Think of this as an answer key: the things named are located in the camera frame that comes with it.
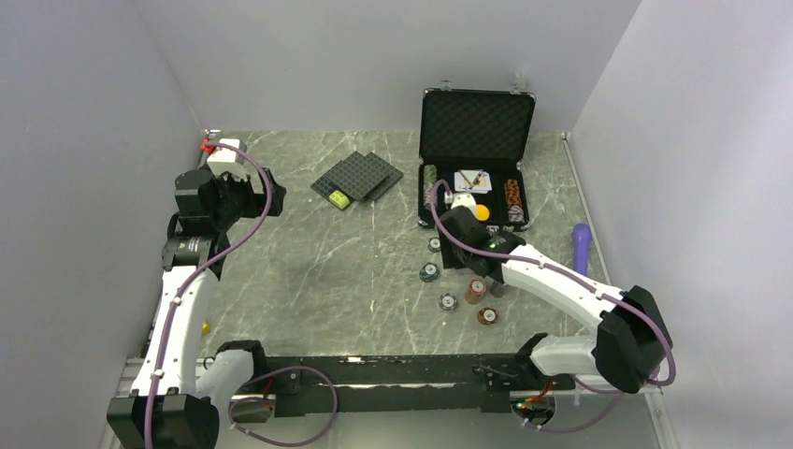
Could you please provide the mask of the grey chip stack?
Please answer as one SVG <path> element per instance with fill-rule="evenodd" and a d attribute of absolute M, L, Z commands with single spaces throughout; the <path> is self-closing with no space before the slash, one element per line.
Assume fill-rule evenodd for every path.
<path fill-rule="evenodd" d="M 434 204 L 435 187 L 432 183 L 425 183 L 423 187 L 423 207 L 430 211 Z"/>

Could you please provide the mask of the purple-grey chip stack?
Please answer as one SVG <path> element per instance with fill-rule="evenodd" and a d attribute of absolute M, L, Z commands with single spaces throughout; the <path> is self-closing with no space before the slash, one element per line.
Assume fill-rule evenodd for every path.
<path fill-rule="evenodd" d="M 519 205 L 509 207 L 507 216 L 510 223 L 523 223 L 526 220 L 525 210 Z"/>

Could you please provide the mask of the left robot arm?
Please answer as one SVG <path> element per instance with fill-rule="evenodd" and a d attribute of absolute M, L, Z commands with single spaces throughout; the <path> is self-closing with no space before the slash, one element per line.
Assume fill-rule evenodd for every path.
<path fill-rule="evenodd" d="M 112 398 L 107 420 L 124 448 L 213 448 L 240 388 L 254 393 L 269 376 L 262 345 L 221 345 L 202 374 L 196 372 L 203 325 L 231 248 L 228 229 L 240 218 L 281 214 L 286 195 L 270 174 L 263 192 L 251 176 L 217 176 L 208 168 L 175 180 L 177 211 L 162 250 L 162 292 L 151 341 L 128 394 Z"/>

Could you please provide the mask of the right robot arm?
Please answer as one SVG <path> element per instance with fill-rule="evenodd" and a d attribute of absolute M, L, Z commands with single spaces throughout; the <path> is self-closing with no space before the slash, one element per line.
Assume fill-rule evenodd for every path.
<path fill-rule="evenodd" d="M 511 232 L 490 233 L 465 207 L 447 210 L 435 221 L 445 264 L 526 291 L 587 329 L 585 335 L 530 338 L 515 355 L 523 386 L 539 388 L 557 375 L 594 375 L 635 394 L 660 383 L 656 375 L 671 361 L 672 342 L 648 290 L 594 281 Z"/>

